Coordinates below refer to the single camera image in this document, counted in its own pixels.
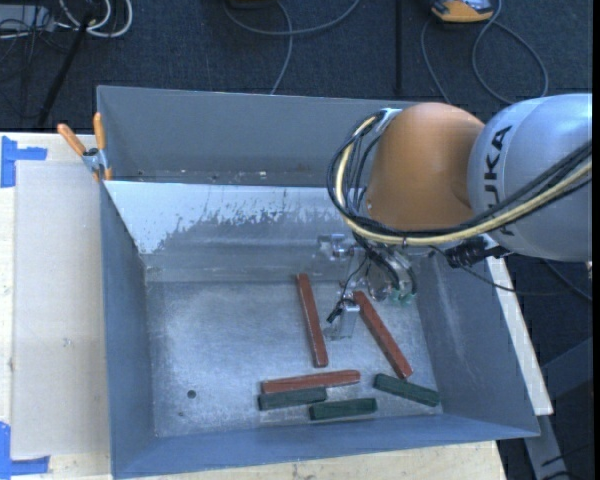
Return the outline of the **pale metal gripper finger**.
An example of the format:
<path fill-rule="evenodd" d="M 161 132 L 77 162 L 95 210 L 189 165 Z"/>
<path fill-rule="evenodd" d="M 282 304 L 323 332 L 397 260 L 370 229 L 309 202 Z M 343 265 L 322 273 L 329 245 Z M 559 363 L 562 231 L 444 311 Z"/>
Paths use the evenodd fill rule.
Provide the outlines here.
<path fill-rule="evenodd" d="M 344 262 L 355 255 L 355 245 L 349 235 L 324 234 L 318 236 L 318 252 L 330 262 Z"/>
<path fill-rule="evenodd" d="M 349 339 L 353 336 L 360 315 L 355 301 L 339 301 L 327 316 L 325 336 L 330 340 Z"/>

